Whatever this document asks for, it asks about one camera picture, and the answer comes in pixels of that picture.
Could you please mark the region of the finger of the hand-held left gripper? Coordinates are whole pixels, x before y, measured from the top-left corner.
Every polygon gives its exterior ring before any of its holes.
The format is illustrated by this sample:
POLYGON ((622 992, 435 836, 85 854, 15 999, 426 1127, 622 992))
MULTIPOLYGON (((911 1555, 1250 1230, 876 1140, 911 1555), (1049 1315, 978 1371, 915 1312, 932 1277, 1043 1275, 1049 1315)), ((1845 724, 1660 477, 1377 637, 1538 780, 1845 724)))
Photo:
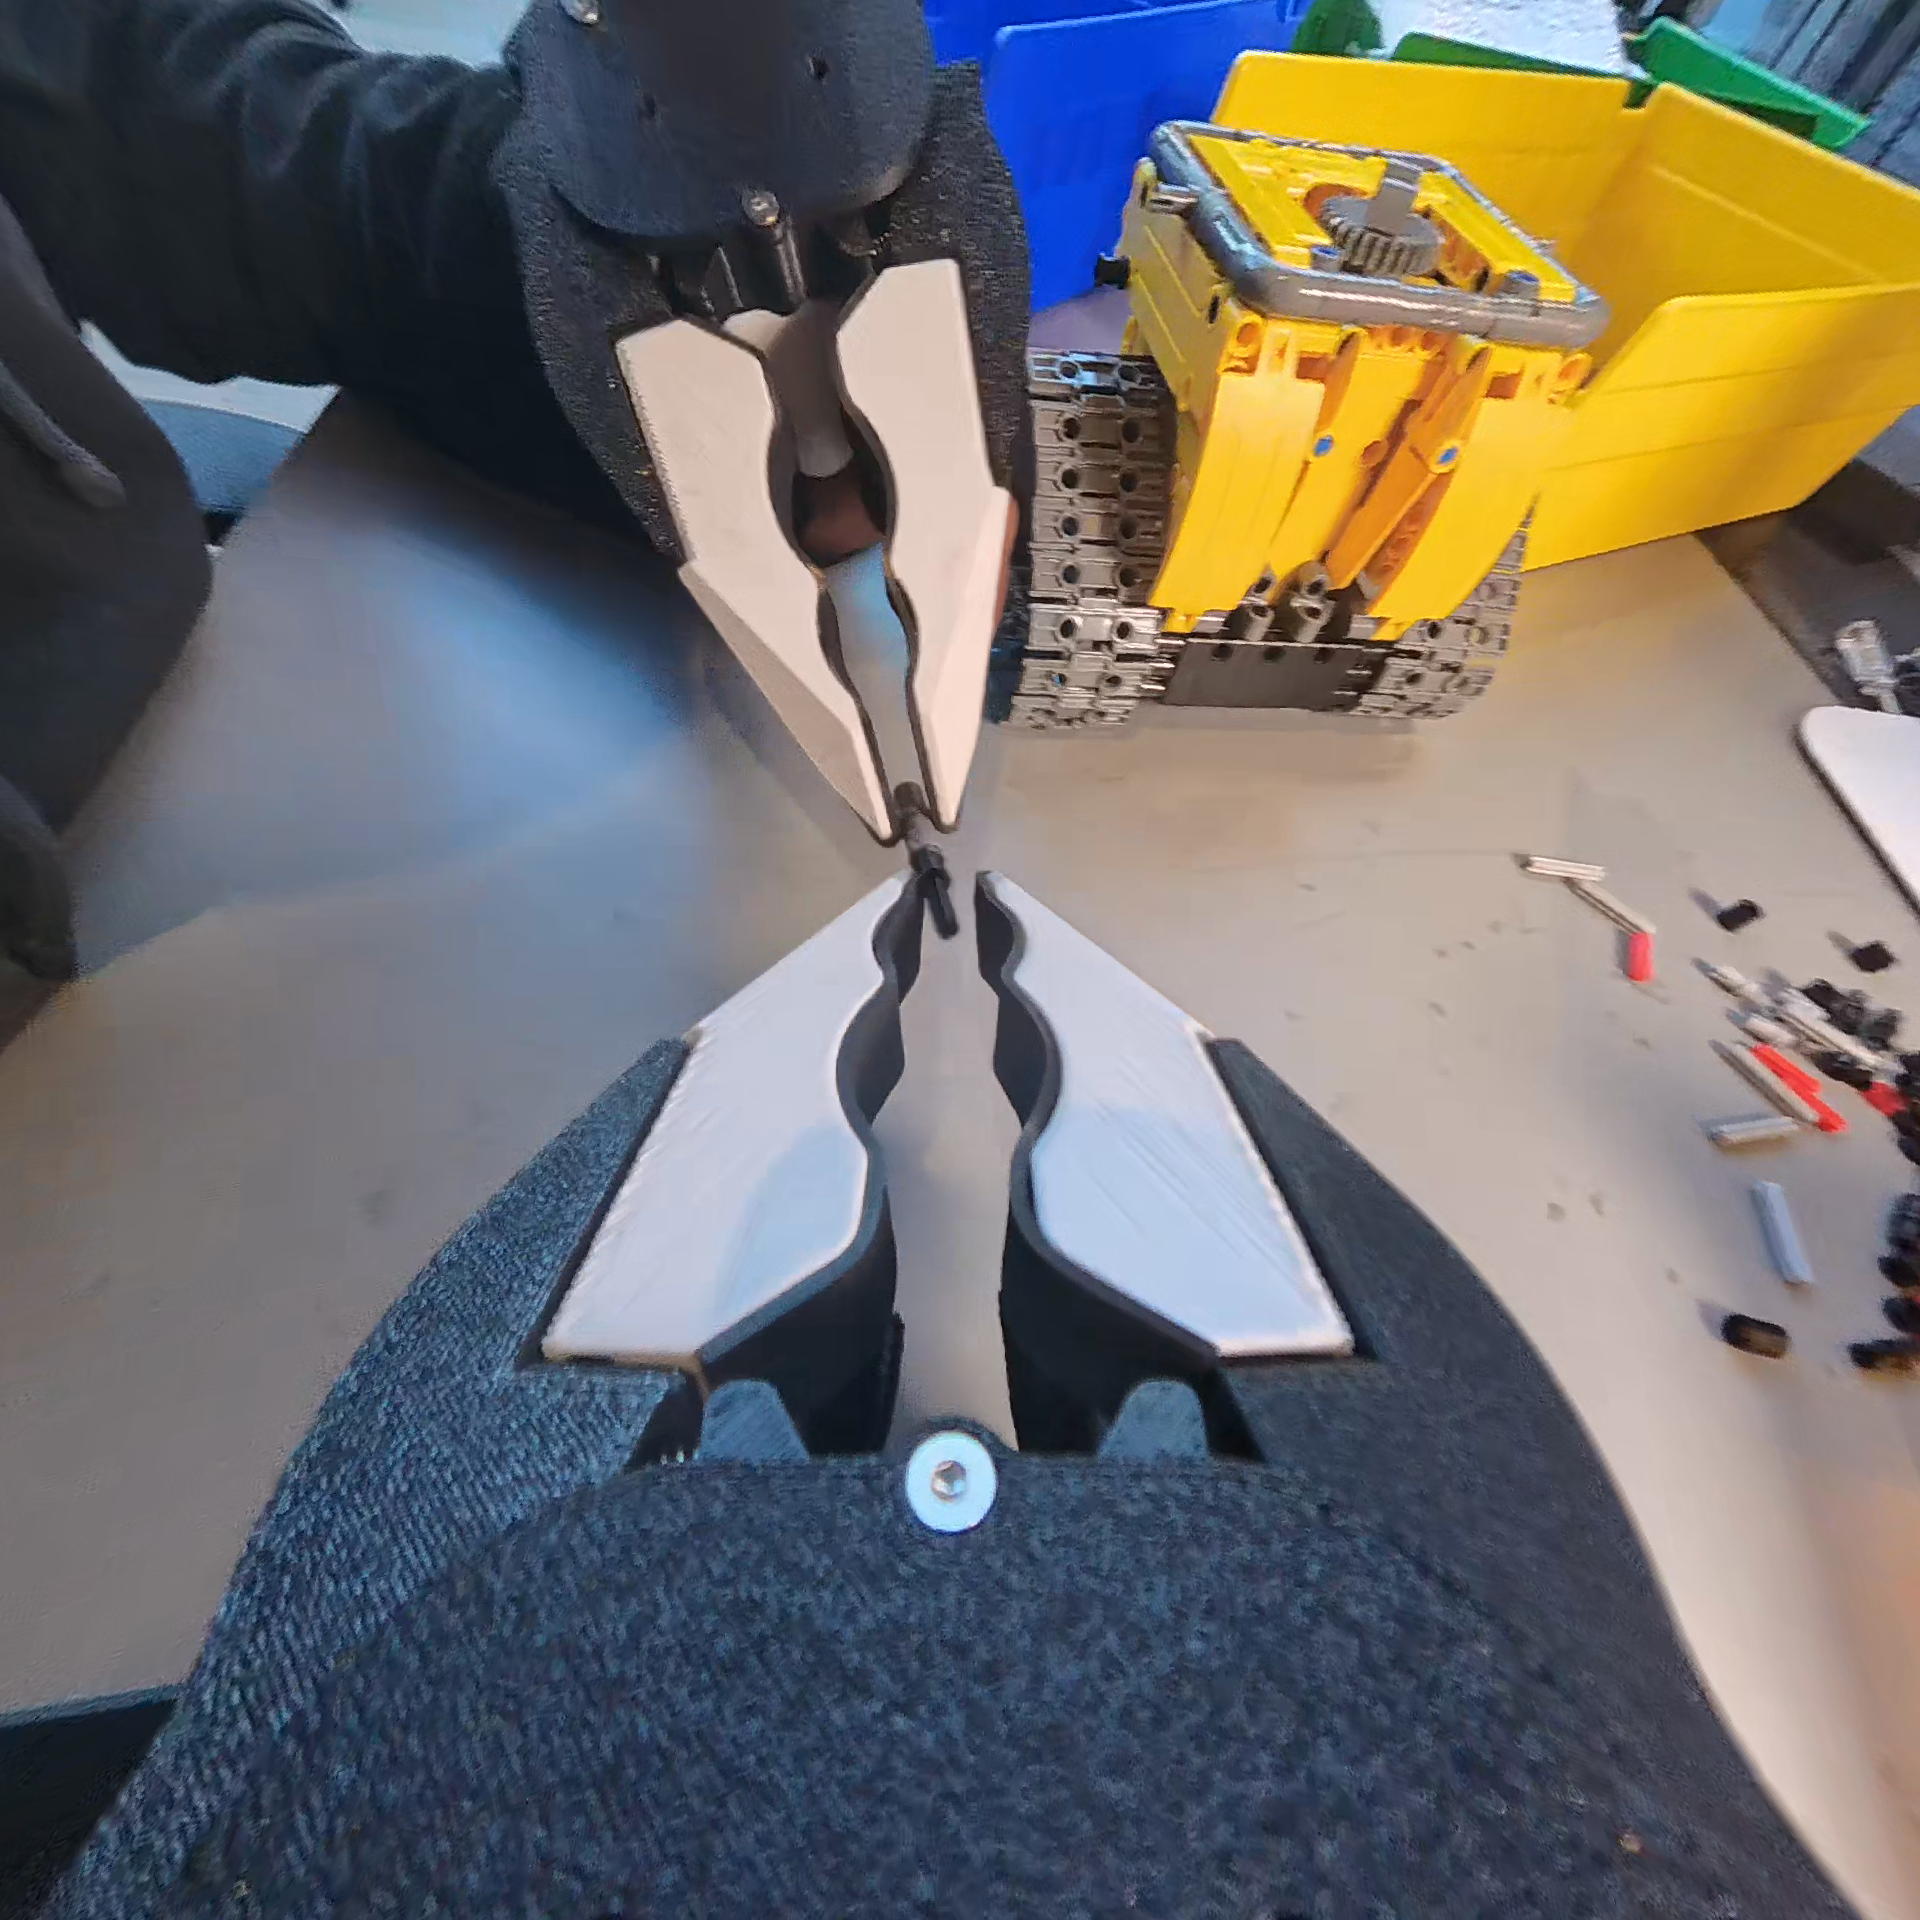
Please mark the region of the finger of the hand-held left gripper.
POLYGON ((1017 527, 990 457, 957 262, 878 272, 844 310, 833 353, 844 412, 879 467, 882 571, 907 637, 905 718, 930 820, 950 832, 985 724, 1017 527))
POLYGON ((678 536, 681 582, 833 790, 878 843, 903 843, 822 574, 779 513, 777 464, 794 437, 763 351, 725 327, 668 320, 620 339, 614 366, 678 536))

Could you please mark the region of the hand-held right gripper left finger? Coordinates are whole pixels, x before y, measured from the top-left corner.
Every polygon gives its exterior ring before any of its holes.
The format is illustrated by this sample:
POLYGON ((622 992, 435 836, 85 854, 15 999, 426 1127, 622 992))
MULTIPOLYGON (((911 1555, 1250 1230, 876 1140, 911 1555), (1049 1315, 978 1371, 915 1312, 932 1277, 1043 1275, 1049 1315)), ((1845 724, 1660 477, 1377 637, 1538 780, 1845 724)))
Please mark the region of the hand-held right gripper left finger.
POLYGON ((770 1385, 811 1453, 879 1451, 899 1399, 876 1118, 905 1069, 924 897, 886 880, 683 1037, 574 1256, 540 1357, 770 1385))

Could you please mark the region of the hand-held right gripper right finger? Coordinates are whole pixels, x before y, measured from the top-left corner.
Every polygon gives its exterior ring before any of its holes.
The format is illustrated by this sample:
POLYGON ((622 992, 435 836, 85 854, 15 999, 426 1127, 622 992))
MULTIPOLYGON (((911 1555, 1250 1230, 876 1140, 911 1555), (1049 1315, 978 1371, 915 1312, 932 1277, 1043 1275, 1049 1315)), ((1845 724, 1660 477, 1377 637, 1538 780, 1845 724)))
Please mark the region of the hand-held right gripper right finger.
POLYGON ((1235 1371, 1357 1356, 1213 1036, 1004 873, 975 878, 991 1069, 1017 1118, 998 1264, 1015 1439, 1094 1453, 1139 1388, 1252 1453, 1235 1371))

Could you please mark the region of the grey toy track belt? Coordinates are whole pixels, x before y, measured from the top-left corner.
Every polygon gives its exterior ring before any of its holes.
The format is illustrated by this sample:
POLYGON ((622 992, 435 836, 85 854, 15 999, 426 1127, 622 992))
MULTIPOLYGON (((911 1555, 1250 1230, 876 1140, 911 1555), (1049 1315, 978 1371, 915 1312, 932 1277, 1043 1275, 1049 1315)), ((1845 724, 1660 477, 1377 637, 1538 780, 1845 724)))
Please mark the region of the grey toy track belt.
POLYGON ((1181 639, 1150 601, 1169 542, 1177 415, 1147 357, 1034 347, 1035 486, 995 649, 1004 721, 1123 729, 1169 693, 1181 639))
POLYGON ((1445 718, 1487 689, 1514 633, 1527 536, 1530 517, 1452 614, 1411 624, 1386 649, 1357 715, 1445 718))

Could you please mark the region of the yellow building-block toy vehicle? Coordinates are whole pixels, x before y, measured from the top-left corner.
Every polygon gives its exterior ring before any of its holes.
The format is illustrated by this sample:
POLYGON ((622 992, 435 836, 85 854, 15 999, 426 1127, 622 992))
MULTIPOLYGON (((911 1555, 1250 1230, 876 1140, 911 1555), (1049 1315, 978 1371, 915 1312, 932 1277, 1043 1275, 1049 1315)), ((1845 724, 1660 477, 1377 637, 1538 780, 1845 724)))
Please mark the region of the yellow building-block toy vehicle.
POLYGON ((1357 715, 1532 519, 1609 304, 1447 160, 1194 119, 1115 261, 1177 421, 1159 703, 1357 715))

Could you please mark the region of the yellow plastic storage bin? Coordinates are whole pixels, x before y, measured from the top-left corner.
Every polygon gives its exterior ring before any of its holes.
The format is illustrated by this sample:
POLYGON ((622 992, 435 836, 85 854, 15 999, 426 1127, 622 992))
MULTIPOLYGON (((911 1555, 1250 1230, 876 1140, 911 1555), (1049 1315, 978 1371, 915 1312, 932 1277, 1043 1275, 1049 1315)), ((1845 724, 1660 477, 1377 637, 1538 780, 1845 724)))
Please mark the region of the yellow plastic storage bin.
POLYGON ((1612 310, 1548 568, 1785 511, 1918 399, 1918 193, 1681 87, 1245 53, 1213 119, 1449 160, 1612 310))

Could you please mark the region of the green plastic storage bin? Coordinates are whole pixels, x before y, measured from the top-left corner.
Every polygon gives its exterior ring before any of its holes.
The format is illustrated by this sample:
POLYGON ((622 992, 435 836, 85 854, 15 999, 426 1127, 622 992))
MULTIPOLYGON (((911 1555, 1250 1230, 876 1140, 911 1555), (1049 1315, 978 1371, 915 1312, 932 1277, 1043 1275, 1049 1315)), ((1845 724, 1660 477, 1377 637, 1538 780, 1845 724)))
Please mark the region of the green plastic storage bin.
POLYGON ((1286 11, 1298 55, 1625 80, 1635 103, 1674 84, 1833 152, 1869 128, 1866 109, 1713 29, 1722 4, 1315 3, 1286 11))

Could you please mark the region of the grey desk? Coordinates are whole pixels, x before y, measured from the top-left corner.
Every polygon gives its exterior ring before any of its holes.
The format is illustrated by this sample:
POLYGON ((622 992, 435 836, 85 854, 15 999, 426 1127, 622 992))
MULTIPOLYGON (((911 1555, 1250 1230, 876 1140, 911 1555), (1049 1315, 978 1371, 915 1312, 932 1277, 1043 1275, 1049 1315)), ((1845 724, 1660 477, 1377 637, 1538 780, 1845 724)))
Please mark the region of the grey desk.
MULTIPOLYGON (((1557 1371, 1756 1771, 1916 1916, 1916 1380, 1860 1375, 1903 1160, 1723 1155, 1698 971, 1916 1022, 1916 920, 1698 540, 1533 576, 1436 726, 985 734, 948 859, 1255 1048, 1557 1371)), ((68 841, 4 1044, 4 1707, 157 1688, 399 1286, 643 1052, 892 870, 629 545, 335 401, 68 841)))

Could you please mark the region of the person's left hand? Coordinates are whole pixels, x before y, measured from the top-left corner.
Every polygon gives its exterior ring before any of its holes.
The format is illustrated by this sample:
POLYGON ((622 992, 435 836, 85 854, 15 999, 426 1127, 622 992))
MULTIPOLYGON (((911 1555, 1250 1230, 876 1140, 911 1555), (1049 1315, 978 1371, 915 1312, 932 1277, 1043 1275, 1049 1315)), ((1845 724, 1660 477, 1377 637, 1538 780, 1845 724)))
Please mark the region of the person's left hand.
POLYGON ((835 473, 798 470, 794 520, 802 556, 821 568, 866 552, 884 540, 869 485, 854 464, 835 473))

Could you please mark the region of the blue plastic storage bin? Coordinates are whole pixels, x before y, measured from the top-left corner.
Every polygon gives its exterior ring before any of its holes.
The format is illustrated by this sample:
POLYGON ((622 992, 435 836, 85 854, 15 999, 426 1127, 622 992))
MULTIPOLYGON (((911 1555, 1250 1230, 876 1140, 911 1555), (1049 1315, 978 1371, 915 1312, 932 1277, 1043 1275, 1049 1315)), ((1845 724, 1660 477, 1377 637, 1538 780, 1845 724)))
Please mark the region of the blue plastic storage bin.
POLYGON ((1039 312, 1093 288, 1151 128, 1209 120, 1231 61, 1284 53, 1308 3, 926 3, 924 13, 941 63, 978 63, 1039 312))

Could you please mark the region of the pile of small building pieces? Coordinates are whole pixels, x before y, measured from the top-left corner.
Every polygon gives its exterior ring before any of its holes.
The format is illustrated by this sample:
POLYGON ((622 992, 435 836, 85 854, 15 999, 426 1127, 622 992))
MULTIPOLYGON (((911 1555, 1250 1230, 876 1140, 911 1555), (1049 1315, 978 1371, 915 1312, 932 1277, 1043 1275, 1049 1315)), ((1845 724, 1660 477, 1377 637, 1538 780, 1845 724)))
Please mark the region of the pile of small building pieces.
MULTIPOLYGON (((1602 863, 1521 852, 1516 865, 1564 888, 1606 923, 1628 982, 1638 989, 1660 984, 1660 931, 1617 896, 1602 863)), ((1916 1052, 1900 1047, 1903 1012, 1898 1005, 1838 989, 1827 979, 1795 984, 1779 974, 1753 975, 1708 957, 1694 967, 1725 999, 1725 1030, 1713 1033, 1713 1054, 1757 1101, 1753 1113, 1697 1124, 1713 1149, 1733 1158, 1785 1149, 1799 1137, 1845 1137, 1854 1119, 1839 1093, 1851 1091, 1859 1105, 1884 1118, 1916 1175, 1916 1052)), ((1818 1270, 1785 1185, 1756 1179, 1749 1200, 1771 1273, 1787 1289, 1810 1289, 1818 1270)), ((1916 1380, 1916 1185, 1895 1198, 1881 1231, 1881 1315, 1889 1329, 1850 1341, 1845 1356, 1860 1375, 1916 1380)), ((1725 1312, 1718 1340, 1763 1359, 1785 1359, 1793 1349, 1782 1323, 1753 1312, 1725 1312)))

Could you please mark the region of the white monitor stand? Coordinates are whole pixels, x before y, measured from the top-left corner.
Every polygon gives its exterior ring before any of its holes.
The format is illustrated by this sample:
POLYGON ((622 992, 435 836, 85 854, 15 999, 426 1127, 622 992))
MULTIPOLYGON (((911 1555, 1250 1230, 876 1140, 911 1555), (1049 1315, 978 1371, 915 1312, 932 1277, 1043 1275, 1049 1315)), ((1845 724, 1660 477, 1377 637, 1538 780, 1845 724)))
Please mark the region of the white monitor stand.
POLYGON ((1812 773, 1918 908, 1918 718, 1814 705, 1797 724, 1812 773))

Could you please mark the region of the black quilted pad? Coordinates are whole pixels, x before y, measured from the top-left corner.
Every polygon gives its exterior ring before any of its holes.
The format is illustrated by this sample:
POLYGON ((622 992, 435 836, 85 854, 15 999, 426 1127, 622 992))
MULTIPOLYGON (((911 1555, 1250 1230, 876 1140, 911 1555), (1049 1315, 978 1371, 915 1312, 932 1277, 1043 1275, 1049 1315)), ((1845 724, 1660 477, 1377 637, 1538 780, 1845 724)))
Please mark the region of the black quilted pad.
POLYGON ((3 1715, 3 1916, 35 1917, 172 1718, 178 1686, 3 1715))

